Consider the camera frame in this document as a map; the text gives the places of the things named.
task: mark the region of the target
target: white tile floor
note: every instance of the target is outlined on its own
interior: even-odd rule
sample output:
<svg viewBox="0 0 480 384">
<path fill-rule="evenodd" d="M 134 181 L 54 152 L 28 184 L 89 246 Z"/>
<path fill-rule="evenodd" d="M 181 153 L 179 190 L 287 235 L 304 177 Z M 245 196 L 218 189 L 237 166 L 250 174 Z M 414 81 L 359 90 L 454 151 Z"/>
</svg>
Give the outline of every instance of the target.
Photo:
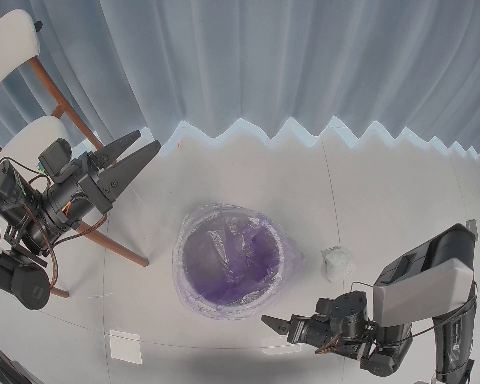
<svg viewBox="0 0 480 384">
<path fill-rule="evenodd" d="M 283 318 L 312 315 L 319 297 L 334 298 L 353 280 L 371 284 L 385 265 L 450 225 L 480 221 L 480 160 L 417 147 L 402 135 L 387 146 L 381 134 L 367 132 L 353 149 L 333 129 L 313 148 L 294 135 L 273 149 L 245 132 L 214 148 L 182 137 L 116 201 L 102 229 L 150 265 L 141 268 L 85 239 L 59 247 L 59 288 L 71 298 L 52 297 L 44 313 L 30 312 L 0 292 L 0 348 L 46 384 L 429 381 L 433 334 L 414 341 L 398 373 L 377 379 L 355 361 L 318 357 L 309 346 L 264 354 L 264 340 L 277 335 L 260 315 L 235 322 L 201 317 L 180 304 L 172 282 L 182 219 L 213 202 L 265 213 L 304 250 L 302 280 L 265 312 Z M 92 214 L 88 222 L 96 219 Z M 321 249 L 339 243 L 356 258 L 357 271 L 344 284 L 330 284 Z M 141 365 L 111 357 L 111 330 L 140 335 Z"/>
</svg>

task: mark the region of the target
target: white label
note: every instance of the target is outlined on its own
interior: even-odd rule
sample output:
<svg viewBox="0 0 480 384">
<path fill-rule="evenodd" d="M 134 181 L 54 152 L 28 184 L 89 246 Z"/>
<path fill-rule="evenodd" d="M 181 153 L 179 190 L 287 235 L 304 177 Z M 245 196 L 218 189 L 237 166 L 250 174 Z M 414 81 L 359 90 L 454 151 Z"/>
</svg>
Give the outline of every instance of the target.
<svg viewBox="0 0 480 384">
<path fill-rule="evenodd" d="M 297 331 L 295 332 L 295 338 L 293 339 L 294 343 L 296 343 L 299 340 L 304 325 L 305 325 L 304 321 L 300 322 L 300 325 L 297 328 Z"/>
</svg>

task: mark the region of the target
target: chair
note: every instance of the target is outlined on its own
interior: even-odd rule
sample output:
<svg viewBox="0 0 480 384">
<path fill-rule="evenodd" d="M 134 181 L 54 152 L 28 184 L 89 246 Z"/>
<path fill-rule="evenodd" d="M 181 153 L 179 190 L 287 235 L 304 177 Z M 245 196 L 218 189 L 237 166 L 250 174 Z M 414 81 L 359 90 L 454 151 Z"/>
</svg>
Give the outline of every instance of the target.
<svg viewBox="0 0 480 384">
<path fill-rule="evenodd" d="M 58 103 L 51 116 L 41 117 L 23 128 L 3 148 L 0 157 L 11 157 L 26 167 L 36 169 L 38 156 L 43 150 L 60 137 L 67 141 L 70 139 L 63 123 L 59 120 L 64 113 L 72 119 L 96 149 L 103 148 L 101 142 L 75 112 L 40 63 L 37 57 L 40 53 L 40 44 L 33 20 L 27 12 L 15 10 L 0 18 L 0 52 L 0 82 L 18 66 L 28 62 Z M 27 170 L 21 167 L 18 167 L 17 170 L 26 180 L 32 178 Z M 1 217 L 0 224 L 2 233 L 5 233 L 7 223 Z M 80 233 L 88 228 L 90 228 L 89 225 L 82 223 L 76 231 Z M 148 266 L 146 258 L 137 255 L 98 231 L 94 231 L 85 237 L 134 263 L 143 267 Z M 68 292 L 57 288 L 53 288 L 51 293 L 64 298 L 69 296 Z"/>
</svg>

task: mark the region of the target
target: curtain fold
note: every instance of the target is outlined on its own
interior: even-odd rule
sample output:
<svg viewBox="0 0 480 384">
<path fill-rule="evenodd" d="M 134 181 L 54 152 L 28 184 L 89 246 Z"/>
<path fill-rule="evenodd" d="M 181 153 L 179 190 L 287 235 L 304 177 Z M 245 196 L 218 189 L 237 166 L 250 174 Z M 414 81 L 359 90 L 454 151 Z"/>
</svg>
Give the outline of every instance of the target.
<svg viewBox="0 0 480 384">
<path fill-rule="evenodd" d="M 480 2 L 2 0 L 44 24 L 40 60 L 104 143 L 182 120 L 210 137 L 243 118 L 378 121 L 480 152 Z M 23 65 L 0 87 L 0 146 L 55 102 Z M 62 118 L 69 131 L 75 127 Z M 74 132 L 75 139 L 82 136 Z"/>
</svg>

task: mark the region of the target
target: purple plastic bag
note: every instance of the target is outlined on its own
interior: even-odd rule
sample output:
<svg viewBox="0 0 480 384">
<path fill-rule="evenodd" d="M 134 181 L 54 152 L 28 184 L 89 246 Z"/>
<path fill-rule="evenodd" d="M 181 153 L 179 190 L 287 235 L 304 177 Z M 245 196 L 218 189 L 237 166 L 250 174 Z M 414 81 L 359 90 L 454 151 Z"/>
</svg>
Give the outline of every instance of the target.
<svg viewBox="0 0 480 384">
<path fill-rule="evenodd" d="M 182 303 L 201 315 L 231 320 L 271 305 L 304 260 L 280 225 L 259 212 L 220 203 L 187 215 L 173 257 Z"/>
</svg>

